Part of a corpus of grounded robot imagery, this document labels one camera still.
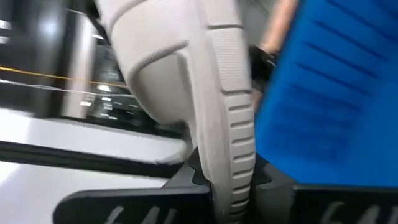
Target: shoe sole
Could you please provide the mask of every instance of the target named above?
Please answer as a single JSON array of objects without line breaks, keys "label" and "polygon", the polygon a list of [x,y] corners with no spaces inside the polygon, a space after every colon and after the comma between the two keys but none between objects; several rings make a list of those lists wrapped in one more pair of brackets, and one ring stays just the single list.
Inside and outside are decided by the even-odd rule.
[{"label": "shoe sole", "polygon": [[134,80],[146,65],[171,54],[183,56],[201,166],[212,183],[216,217],[221,222],[239,220],[248,204],[255,152],[248,53],[236,3],[100,0],[98,4],[133,91]]}]

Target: white floor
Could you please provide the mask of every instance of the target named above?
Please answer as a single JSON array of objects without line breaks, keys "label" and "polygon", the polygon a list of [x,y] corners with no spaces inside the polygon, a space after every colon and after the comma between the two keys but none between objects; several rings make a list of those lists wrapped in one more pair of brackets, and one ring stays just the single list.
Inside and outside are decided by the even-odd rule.
[{"label": "white floor", "polygon": [[[181,161],[179,139],[64,120],[44,120],[0,109],[0,141],[53,147],[147,162]],[[0,161],[0,223],[51,224],[67,195],[89,189],[158,188],[167,179],[106,174]]]}]

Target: white sneaker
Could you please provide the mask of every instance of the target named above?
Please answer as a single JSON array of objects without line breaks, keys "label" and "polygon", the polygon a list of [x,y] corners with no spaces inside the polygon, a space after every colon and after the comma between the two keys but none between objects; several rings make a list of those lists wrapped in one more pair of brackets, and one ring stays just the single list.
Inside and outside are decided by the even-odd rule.
[{"label": "white sneaker", "polygon": [[248,53],[236,2],[97,5],[132,93],[158,122],[190,125],[218,221],[238,220],[248,204],[255,152]]}]

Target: person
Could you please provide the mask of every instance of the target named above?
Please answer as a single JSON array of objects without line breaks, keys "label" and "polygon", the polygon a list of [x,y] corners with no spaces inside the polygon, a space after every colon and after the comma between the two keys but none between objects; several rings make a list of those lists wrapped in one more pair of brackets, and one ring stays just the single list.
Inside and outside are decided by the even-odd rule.
[{"label": "person", "polygon": [[[266,34],[270,40],[264,44],[282,42],[281,24],[289,22],[280,14],[286,14],[288,1],[277,4]],[[252,86],[237,2],[96,3],[134,97],[156,121],[188,124],[203,175],[211,183],[215,219],[238,222],[248,205],[256,154]],[[251,50],[258,89],[269,79],[264,70],[275,65],[275,52],[262,48]]]},{"label": "person", "polygon": [[277,0],[260,46],[249,47],[254,111],[258,110],[276,66],[297,2],[298,0]]}]

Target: yellow line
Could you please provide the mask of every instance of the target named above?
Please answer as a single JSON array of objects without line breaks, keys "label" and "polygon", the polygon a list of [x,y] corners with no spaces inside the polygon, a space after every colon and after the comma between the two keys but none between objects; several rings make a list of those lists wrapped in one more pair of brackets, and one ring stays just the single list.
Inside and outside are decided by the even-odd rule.
[{"label": "yellow line", "polygon": [[0,66],[0,70],[8,71],[8,72],[16,72],[16,73],[21,73],[21,74],[26,74],[26,75],[37,75],[37,76],[41,76],[41,77],[58,78],[58,79],[63,79],[63,80],[73,80],[73,81],[79,81],[79,82],[88,82],[88,83],[92,83],[92,84],[107,84],[109,86],[116,86],[116,87],[122,87],[122,88],[127,87],[126,85],[119,85],[119,84],[106,83],[106,82],[96,82],[96,81],[91,81],[91,80],[85,80],[84,78],[69,78],[69,77],[61,77],[61,76],[57,76],[57,75],[47,75],[47,74],[43,74],[43,73],[23,71],[23,70],[18,70],[15,68],[7,68],[7,67],[3,67],[3,66]]}]

